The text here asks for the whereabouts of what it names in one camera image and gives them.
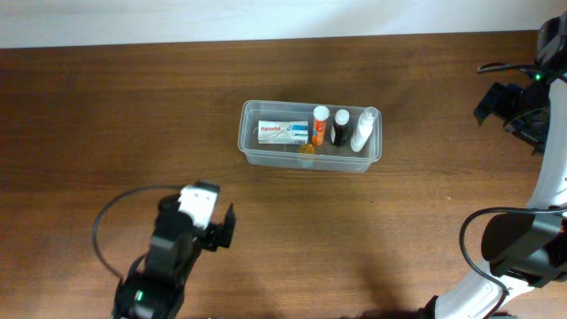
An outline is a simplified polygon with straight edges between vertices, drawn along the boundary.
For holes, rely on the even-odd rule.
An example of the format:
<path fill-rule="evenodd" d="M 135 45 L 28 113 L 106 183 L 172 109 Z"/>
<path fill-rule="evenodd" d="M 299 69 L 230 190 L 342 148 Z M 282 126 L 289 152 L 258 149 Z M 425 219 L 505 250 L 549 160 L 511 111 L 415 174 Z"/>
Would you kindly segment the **white Panadol medicine box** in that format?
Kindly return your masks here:
<path fill-rule="evenodd" d="M 307 144 L 308 139 L 306 121 L 259 121 L 259 144 Z"/>

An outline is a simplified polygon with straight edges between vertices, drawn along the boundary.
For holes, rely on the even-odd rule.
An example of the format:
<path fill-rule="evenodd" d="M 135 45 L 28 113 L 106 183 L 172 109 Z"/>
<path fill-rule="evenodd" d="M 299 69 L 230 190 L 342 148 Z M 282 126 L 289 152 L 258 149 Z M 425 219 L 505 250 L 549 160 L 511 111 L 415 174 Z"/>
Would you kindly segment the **small gold-lid jar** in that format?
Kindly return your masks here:
<path fill-rule="evenodd" d="M 311 144 L 302 144 L 298 150 L 298 162 L 303 168 L 312 167 L 315 160 L 315 147 Z"/>

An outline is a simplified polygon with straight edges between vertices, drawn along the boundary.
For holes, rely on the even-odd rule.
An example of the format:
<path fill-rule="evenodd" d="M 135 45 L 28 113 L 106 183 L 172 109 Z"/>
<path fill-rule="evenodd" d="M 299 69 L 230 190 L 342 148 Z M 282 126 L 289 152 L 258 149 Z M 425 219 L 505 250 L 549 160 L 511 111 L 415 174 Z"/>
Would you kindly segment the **orange effervescent tablet tube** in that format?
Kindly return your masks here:
<path fill-rule="evenodd" d="M 324 142 L 325 130 L 327 127 L 327 120 L 330 116 L 330 110 L 327 106 L 318 105 L 313 110 L 314 124 L 313 124 L 313 134 L 312 143 L 315 146 L 322 145 Z"/>

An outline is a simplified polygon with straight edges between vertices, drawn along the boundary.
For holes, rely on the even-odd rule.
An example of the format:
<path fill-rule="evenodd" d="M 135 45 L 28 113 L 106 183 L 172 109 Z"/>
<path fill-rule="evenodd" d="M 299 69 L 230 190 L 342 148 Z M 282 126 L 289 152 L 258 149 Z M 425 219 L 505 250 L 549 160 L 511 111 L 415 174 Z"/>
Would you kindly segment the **dark brown syrup bottle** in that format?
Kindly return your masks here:
<path fill-rule="evenodd" d="M 340 109 L 335 113 L 330 130 L 330 140 L 334 146 L 342 146 L 346 143 L 349 120 L 350 114 L 346 109 Z"/>

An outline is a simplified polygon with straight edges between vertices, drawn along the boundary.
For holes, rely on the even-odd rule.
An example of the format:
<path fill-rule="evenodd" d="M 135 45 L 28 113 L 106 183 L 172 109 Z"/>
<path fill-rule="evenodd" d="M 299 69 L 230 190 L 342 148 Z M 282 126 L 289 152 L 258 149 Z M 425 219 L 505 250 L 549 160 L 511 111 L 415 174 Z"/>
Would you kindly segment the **white calamine lotion bottle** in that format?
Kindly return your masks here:
<path fill-rule="evenodd" d="M 360 115 L 350 141 L 351 149 L 354 152 L 360 152 L 368 141 L 378 115 L 379 111 L 375 107 L 367 107 Z"/>

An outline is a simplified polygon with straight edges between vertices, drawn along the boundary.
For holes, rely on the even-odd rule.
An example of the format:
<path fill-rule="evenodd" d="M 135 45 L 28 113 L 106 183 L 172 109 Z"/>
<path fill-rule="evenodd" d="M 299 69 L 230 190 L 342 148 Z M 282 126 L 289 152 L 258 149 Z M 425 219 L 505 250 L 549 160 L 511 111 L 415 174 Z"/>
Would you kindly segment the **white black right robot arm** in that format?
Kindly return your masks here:
<path fill-rule="evenodd" d="M 433 297 L 415 318 L 502 318 L 513 299 L 566 279 L 566 15 L 538 30 L 530 64 L 493 62 L 481 74 L 518 71 L 524 86 L 494 83 L 473 111 L 493 116 L 542 158 L 523 206 L 479 209 L 466 217 L 458 244 L 470 267 L 452 290 Z"/>

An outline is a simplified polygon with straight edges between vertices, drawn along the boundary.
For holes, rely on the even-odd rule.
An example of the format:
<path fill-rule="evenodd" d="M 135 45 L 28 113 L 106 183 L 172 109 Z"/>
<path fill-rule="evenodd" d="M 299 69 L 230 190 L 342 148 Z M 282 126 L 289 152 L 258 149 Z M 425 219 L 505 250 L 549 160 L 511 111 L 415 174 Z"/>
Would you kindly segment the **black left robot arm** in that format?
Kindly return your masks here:
<path fill-rule="evenodd" d="M 224 222 L 211 222 L 220 190 L 218 185 L 197 182 L 160 200 L 149 250 L 132 263 L 118 284 L 113 318 L 176 317 L 201 252 L 230 247 L 236 226 L 233 207 L 228 208 Z"/>

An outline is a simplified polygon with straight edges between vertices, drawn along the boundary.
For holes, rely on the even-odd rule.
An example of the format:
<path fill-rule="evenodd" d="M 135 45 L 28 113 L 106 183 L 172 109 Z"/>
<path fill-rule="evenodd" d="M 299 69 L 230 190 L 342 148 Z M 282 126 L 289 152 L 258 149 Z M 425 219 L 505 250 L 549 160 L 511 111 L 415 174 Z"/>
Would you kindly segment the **clear plastic container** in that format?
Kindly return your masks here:
<path fill-rule="evenodd" d="M 312 143 L 314 115 L 318 104 L 292 103 L 281 101 L 249 100 L 244 103 L 238 135 L 238 149 L 248 162 L 258 166 L 303 168 L 299 162 L 299 147 L 302 144 L 259 144 L 259 121 L 306 121 L 309 129 L 308 144 L 315 147 L 315 160 L 312 167 L 303 169 L 342 171 L 362 173 L 382 156 L 382 114 L 379 112 L 374 128 L 360 152 L 351 149 L 350 141 L 360 115 L 367 107 L 346 105 L 324 105 L 330 110 L 324 142 L 315 146 Z M 330 140 L 330 130 L 335 113 L 346 109 L 350 114 L 346 143 L 334 146 Z"/>

